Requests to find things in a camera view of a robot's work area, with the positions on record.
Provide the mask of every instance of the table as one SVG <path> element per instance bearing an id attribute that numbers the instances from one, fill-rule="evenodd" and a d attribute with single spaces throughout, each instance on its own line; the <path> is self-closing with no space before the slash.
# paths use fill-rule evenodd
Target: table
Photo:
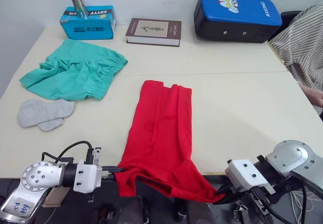
<path id="1" fill-rule="evenodd" d="M 126 27 L 117 28 L 114 40 L 91 41 L 117 50 L 129 63 L 115 76 L 101 101 L 89 98 L 76 102 L 73 114 L 64 119 L 63 126 L 42 132 L 37 127 L 20 128 L 16 117 L 22 102 L 42 99 L 25 90 L 19 83 L 20 77 L 35 69 L 65 38 L 59 27 L 46 28 L 0 100 L 0 163 L 3 166 L 0 177 L 19 177 L 26 166 L 40 160 L 43 151 L 58 155 L 66 146 L 80 140 L 102 147 L 101 165 L 118 164 L 145 80 L 193 89 L 192 160 L 201 173 L 223 172 L 228 159 L 256 161 L 258 155 L 267 155 L 277 143 L 287 139 L 303 141 L 316 154 L 323 155 L 322 121 L 266 43 L 216 42 L 211 47 L 212 42 L 197 41 L 196 50 L 204 43 L 209 49 L 201 48 L 205 50 L 204 58 L 196 64 L 196 55 L 186 48 L 194 48 L 193 42 L 197 40 L 189 34 L 191 29 L 183 26 L 179 48 L 126 44 L 122 39 Z M 239 47 L 245 48 L 249 53 L 245 51 L 243 57 L 248 58 L 237 61 L 239 57 L 234 53 L 226 56 L 224 51 L 228 53 L 229 47 L 235 52 Z M 254 47 L 258 47 L 258 53 L 254 53 Z M 159 50 L 168 53 L 169 61 L 164 66 L 161 59 L 147 60 Z M 217 53 L 219 58 L 227 57 L 228 63 L 214 60 L 211 64 L 213 57 L 207 52 Z M 187 67 L 181 68 L 184 62 Z M 86 147 L 78 146 L 67 156 L 81 159 L 85 153 Z"/>

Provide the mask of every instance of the striped cloth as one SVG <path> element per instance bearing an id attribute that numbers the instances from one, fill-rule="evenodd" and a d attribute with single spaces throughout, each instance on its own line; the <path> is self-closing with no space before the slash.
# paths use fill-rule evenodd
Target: striped cloth
<path id="1" fill-rule="evenodd" d="M 323 3 L 298 14 L 270 43 L 297 81 L 323 90 Z"/>

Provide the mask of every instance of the gray sock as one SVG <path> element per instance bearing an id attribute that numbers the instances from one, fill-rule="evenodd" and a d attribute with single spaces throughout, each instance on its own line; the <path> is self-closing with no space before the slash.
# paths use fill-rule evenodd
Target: gray sock
<path id="1" fill-rule="evenodd" d="M 50 120 L 47 122 L 42 122 L 37 124 L 37 126 L 42 130 L 43 132 L 48 132 L 56 127 L 59 127 L 60 125 L 63 124 L 63 119 L 62 118 L 57 118 L 54 120 Z"/>
<path id="2" fill-rule="evenodd" d="M 45 103 L 38 99 L 31 99 L 21 104 L 18 113 L 18 123 L 23 128 L 35 126 L 39 123 L 48 122 L 57 118 L 68 117 L 73 112 L 73 109 L 74 102 L 69 102 L 64 99 L 50 103 Z M 62 120 L 57 120 L 44 124 L 40 128 L 49 129 L 53 126 L 60 126 L 62 123 Z"/>

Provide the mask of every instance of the tissue box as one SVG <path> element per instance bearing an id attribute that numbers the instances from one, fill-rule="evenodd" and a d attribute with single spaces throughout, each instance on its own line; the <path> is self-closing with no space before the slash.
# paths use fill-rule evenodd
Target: tissue box
<path id="1" fill-rule="evenodd" d="M 198 0 L 194 24 L 204 39 L 262 43 L 282 19 L 270 0 Z"/>
<path id="2" fill-rule="evenodd" d="M 73 40 L 112 39 L 116 27 L 113 6 L 86 6 L 88 15 L 78 17 L 74 7 L 67 7 L 60 24 Z"/>

